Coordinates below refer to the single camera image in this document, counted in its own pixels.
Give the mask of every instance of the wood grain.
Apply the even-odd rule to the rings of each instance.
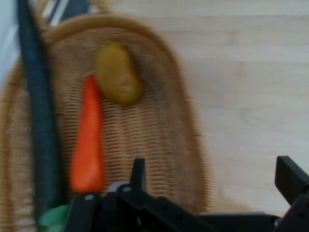
[[[185,61],[217,180],[217,211],[288,204],[276,156],[309,173],[309,2],[111,0],[161,31]]]

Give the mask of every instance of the dark green cucumber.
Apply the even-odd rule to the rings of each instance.
[[[50,72],[27,0],[17,0],[19,40],[30,96],[36,220],[63,203],[60,139]]]

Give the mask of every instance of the wicker basket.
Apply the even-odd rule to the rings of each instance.
[[[76,139],[84,78],[94,73],[95,53],[120,41],[136,63],[145,93],[142,101],[122,107],[102,99],[104,162],[108,186],[128,180],[133,159],[146,158],[147,191],[163,195],[197,214],[214,207],[213,178],[188,82],[178,57],[152,28],[127,15],[86,14],[49,28],[37,21],[53,70],[57,118],[66,178]],[[28,93],[21,62],[8,76],[1,98],[0,231],[33,231],[33,182]]]

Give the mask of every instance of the orange carrot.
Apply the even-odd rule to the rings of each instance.
[[[77,143],[70,170],[70,185],[75,192],[100,192],[104,186],[101,157],[100,91],[95,76],[86,79]]]

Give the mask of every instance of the potato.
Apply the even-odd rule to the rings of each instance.
[[[127,48],[111,42],[96,57],[97,82],[103,95],[123,105],[138,101],[143,85]]]

